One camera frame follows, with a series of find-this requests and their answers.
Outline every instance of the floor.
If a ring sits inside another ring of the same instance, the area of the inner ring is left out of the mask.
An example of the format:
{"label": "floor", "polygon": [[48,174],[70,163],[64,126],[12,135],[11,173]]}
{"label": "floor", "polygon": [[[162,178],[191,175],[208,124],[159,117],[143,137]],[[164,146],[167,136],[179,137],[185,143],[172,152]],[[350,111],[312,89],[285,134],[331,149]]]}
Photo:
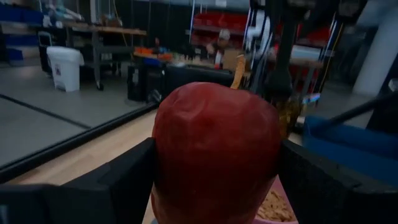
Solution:
{"label": "floor", "polygon": [[38,66],[0,68],[0,166],[144,106],[127,99],[125,76],[105,76],[103,84],[98,91],[81,82],[66,93]]}
{"label": "floor", "polygon": [[[318,105],[307,108],[304,116],[314,115],[322,118],[332,118],[372,99],[369,96],[355,95],[351,92],[351,89],[347,85],[327,82],[323,88]],[[357,116],[345,122],[345,124],[365,128],[371,116],[372,111]]]}
{"label": "floor", "polygon": [[0,68],[40,66],[40,58],[25,58],[24,60],[11,61],[9,63],[0,62]]}

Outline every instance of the blue container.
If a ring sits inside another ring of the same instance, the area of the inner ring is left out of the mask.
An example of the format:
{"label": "blue container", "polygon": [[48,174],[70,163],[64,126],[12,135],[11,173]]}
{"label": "blue container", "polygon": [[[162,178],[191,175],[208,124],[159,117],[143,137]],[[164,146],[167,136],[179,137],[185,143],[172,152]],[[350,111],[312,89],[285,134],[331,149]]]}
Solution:
{"label": "blue container", "polygon": [[28,24],[41,26],[43,24],[43,14],[39,11],[23,9],[22,21]]}
{"label": "blue container", "polygon": [[39,40],[36,35],[4,34],[6,46],[38,46]]}
{"label": "blue container", "polygon": [[18,7],[0,4],[0,21],[22,22],[22,10]]}
{"label": "blue container", "polygon": [[15,61],[15,60],[23,60],[24,56],[21,50],[16,49],[7,49],[8,60]]}
{"label": "blue container", "polygon": [[155,67],[159,67],[162,65],[162,62],[154,59],[154,58],[144,58],[143,60],[145,65],[150,65],[150,66],[155,66]]}
{"label": "blue container", "polygon": [[312,133],[324,119],[307,116],[303,146],[373,179],[398,186],[398,136],[339,125]]}

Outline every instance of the table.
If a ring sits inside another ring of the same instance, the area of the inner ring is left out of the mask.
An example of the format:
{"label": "table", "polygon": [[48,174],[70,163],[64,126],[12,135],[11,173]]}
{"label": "table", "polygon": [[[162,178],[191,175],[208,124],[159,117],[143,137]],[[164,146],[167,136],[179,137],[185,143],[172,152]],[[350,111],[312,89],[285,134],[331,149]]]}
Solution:
{"label": "table", "polygon": [[[214,68],[213,63],[209,63],[207,61],[202,61],[199,58],[196,58],[194,60],[185,60],[183,55],[181,55],[181,57],[179,57],[179,58],[162,58],[162,57],[159,58],[159,56],[157,54],[145,54],[145,53],[140,53],[140,52],[134,52],[133,56],[134,56],[134,63],[136,65],[136,68],[138,68],[138,71],[139,71],[138,72],[138,84],[136,86],[127,84],[127,98],[129,100],[146,101],[148,99],[147,84],[148,84],[149,70],[154,69],[154,70],[156,70],[156,73],[160,74],[161,86],[160,86],[160,89],[157,89],[157,93],[160,95],[160,97],[162,97],[161,95],[164,93],[163,91],[165,90],[165,85],[166,85],[165,79],[164,79],[164,73],[161,72],[161,70],[164,68],[164,65],[169,64],[169,63],[174,63],[174,64],[184,63],[186,65],[196,65],[196,66]],[[157,61],[159,61],[159,64],[158,65],[146,65],[144,63],[145,59],[157,60]]]}
{"label": "table", "polygon": [[[267,60],[270,62],[276,62],[277,55],[275,54],[274,50],[270,50],[270,53],[267,56]],[[303,89],[302,89],[302,91],[300,93],[300,97],[299,97],[302,99],[308,93],[308,89],[310,87],[312,77],[313,77],[313,74],[315,73],[315,70],[322,69],[323,62],[320,60],[312,60],[312,59],[307,59],[307,58],[290,58],[290,65],[298,65],[300,67],[297,77],[293,83],[293,90],[295,90],[297,88],[299,79],[301,79],[303,67],[309,68],[307,77],[304,81]]]}
{"label": "table", "polygon": [[73,31],[80,32],[91,32],[91,41],[93,44],[93,63],[87,63],[88,66],[94,68],[95,82],[98,90],[103,90],[104,86],[101,83],[101,71],[100,67],[102,63],[111,63],[110,61],[102,62],[100,57],[101,54],[131,54],[134,52],[134,47],[128,46],[103,46],[100,42],[100,32],[107,33],[119,33],[119,34],[130,34],[139,35],[141,37],[141,45],[143,44],[144,37],[147,35],[146,31],[139,29],[127,29],[122,27],[105,27],[105,26],[93,26],[81,22],[64,22],[63,25],[67,30],[67,47],[74,46],[73,44]]}
{"label": "table", "polygon": [[[152,136],[156,110],[126,123],[52,161],[9,181],[9,184],[47,183],[61,185],[111,161]],[[301,137],[291,134],[289,139],[301,144]],[[154,219],[150,201],[143,224]]]}

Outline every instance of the trash bin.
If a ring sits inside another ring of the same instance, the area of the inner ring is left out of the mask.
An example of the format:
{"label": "trash bin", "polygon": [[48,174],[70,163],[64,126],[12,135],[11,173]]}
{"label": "trash bin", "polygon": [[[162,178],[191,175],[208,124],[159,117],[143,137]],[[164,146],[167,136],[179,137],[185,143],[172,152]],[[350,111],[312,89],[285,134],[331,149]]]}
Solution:
{"label": "trash bin", "polygon": [[80,89],[80,65],[84,65],[80,51],[67,47],[47,47],[54,85],[58,89]]}

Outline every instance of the workbench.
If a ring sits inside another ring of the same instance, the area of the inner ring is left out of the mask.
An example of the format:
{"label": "workbench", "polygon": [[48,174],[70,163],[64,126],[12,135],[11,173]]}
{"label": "workbench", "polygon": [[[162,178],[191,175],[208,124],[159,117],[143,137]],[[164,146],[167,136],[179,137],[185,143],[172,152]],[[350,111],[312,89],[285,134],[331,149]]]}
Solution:
{"label": "workbench", "polygon": [[74,48],[73,44],[73,32],[90,32],[91,43],[93,45],[93,61],[92,63],[85,63],[87,66],[94,69],[94,76],[96,87],[98,90],[103,90],[104,86],[101,83],[101,64],[112,63],[113,61],[105,60],[101,61],[101,54],[132,54],[134,52],[133,46],[114,46],[114,45],[102,45],[100,42],[99,33],[116,33],[116,34],[128,34],[133,37],[138,35],[141,38],[141,45],[143,45],[144,37],[147,35],[146,31],[139,29],[127,29],[122,27],[104,27],[104,26],[93,26],[81,22],[64,22],[64,27],[67,30],[67,47]]}
{"label": "workbench", "polygon": [[[63,154],[25,174],[9,181],[9,184],[47,183],[65,184],[128,151],[152,136],[156,110],[126,123],[76,149]],[[301,144],[301,137],[291,134],[289,139]],[[150,201],[143,224],[154,219]]]}
{"label": "workbench", "polygon": [[[269,51],[267,56],[268,62],[276,63],[277,55],[273,50]],[[296,79],[293,83],[293,90],[297,89],[297,85],[299,84],[299,80],[302,79],[302,70],[303,68],[308,68],[308,73],[305,76],[304,85],[302,88],[301,93],[299,93],[299,98],[303,98],[305,95],[308,94],[308,90],[310,88],[310,84],[313,81],[313,76],[315,74],[315,70],[320,70],[323,68],[323,62],[321,60],[312,60],[307,58],[290,58],[290,65],[299,66],[300,69],[296,76]]]}

